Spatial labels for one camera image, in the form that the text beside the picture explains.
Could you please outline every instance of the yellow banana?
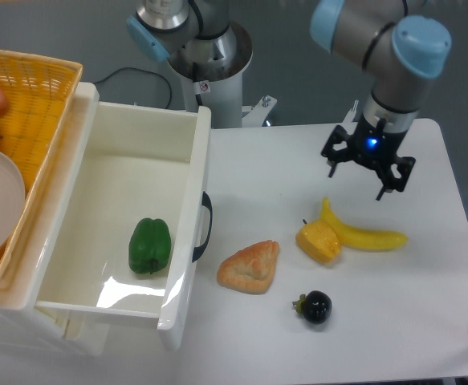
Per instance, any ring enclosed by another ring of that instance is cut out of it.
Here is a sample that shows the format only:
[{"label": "yellow banana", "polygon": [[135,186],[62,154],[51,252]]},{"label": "yellow banana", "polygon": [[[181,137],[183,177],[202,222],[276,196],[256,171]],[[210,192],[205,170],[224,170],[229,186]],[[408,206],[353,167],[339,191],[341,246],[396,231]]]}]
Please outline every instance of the yellow banana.
[{"label": "yellow banana", "polygon": [[336,232],[341,245],[362,250],[391,250],[403,246],[409,239],[405,234],[391,230],[361,229],[342,222],[330,208],[330,200],[323,199],[321,220]]}]

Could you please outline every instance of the green bell pepper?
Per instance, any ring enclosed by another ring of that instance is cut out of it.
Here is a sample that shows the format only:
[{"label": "green bell pepper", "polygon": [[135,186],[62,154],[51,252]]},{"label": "green bell pepper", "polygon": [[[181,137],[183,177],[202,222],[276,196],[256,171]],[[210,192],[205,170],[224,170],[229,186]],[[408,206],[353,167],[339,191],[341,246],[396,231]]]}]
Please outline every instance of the green bell pepper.
[{"label": "green bell pepper", "polygon": [[171,237],[162,219],[141,219],[128,244],[128,265],[137,274],[156,273],[168,265]]}]

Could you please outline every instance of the white cabinet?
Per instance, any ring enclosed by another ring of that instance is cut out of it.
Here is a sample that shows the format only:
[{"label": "white cabinet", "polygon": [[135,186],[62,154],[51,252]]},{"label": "white cabinet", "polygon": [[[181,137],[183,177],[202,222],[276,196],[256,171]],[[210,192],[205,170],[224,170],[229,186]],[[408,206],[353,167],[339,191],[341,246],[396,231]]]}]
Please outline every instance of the white cabinet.
[{"label": "white cabinet", "polygon": [[[211,209],[209,135],[206,108],[102,103],[92,84],[79,84],[35,215],[0,281],[0,343],[96,355],[114,323],[157,329],[177,349],[201,224],[212,225],[202,218],[202,203]],[[144,217],[166,221],[172,256],[138,275],[128,242]]]}]

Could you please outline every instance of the yellow basket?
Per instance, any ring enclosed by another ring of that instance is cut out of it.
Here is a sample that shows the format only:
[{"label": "yellow basket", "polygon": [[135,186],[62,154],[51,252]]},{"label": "yellow basket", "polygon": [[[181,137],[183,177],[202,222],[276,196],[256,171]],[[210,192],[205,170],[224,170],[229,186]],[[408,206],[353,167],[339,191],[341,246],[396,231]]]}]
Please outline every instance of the yellow basket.
[{"label": "yellow basket", "polygon": [[0,152],[16,163],[26,189],[22,215],[0,248],[0,278],[42,186],[82,69],[79,63],[0,50],[0,88],[10,104],[0,117]]}]

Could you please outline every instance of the black drawer handle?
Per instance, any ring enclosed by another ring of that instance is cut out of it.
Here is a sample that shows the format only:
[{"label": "black drawer handle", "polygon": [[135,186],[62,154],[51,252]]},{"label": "black drawer handle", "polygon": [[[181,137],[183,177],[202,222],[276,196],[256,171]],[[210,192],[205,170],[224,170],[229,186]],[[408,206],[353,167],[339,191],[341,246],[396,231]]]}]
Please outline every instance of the black drawer handle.
[{"label": "black drawer handle", "polygon": [[209,195],[205,191],[203,192],[203,195],[201,197],[201,205],[206,207],[210,212],[209,232],[207,233],[207,238],[205,239],[205,242],[203,242],[203,245],[196,246],[194,248],[193,262],[197,261],[198,258],[201,257],[203,253],[205,252],[205,249],[207,248],[207,245],[209,244],[210,230],[212,230],[212,202],[210,201]]}]

